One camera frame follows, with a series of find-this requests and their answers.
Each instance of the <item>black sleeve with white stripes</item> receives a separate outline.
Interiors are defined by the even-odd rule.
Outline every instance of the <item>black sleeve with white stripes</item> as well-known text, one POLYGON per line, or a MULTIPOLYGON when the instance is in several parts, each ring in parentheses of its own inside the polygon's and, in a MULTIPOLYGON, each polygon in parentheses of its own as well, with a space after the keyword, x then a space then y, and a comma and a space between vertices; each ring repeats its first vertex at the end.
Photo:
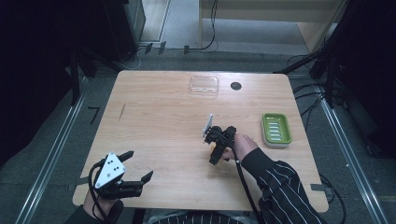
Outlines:
POLYGON ((326 223, 311 206, 297 172, 272 161, 258 147, 242 161, 262 190, 259 206, 265 223, 326 223))

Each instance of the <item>table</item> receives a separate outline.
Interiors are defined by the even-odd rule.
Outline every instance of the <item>table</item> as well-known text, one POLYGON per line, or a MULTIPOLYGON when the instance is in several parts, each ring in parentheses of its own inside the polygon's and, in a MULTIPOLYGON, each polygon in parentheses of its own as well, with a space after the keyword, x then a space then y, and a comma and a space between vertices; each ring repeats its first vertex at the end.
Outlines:
MULTIPOLYGON (((199 1, 199 43, 202 19, 210 19, 214 0, 199 1)), ((221 0, 216 19, 248 21, 295 21, 309 52, 317 50, 335 22, 339 22, 347 0, 221 0)))
MULTIPOLYGON (((204 143, 202 129, 209 114, 213 125, 251 136, 273 160, 286 161, 297 170, 308 199, 325 212, 328 203, 304 131, 288 77, 280 74, 221 72, 122 71, 108 100, 81 177, 108 152, 134 156, 124 165, 123 180, 139 180, 154 171, 139 198, 123 199, 136 208, 251 211, 233 161, 209 163, 212 146, 204 143), (216 77, 218 94, 191 93, 191 77, 216 77), (242 88, 230 86, 239 82, 242 88), (292 142, 271 149, 262 139, 261 116, 276 112, 287 116, 292 142)), ((261 192, 245 172, 254 198, 261 192)), ((88 185, 77 187, 73 202, 82 204, 88 185)))

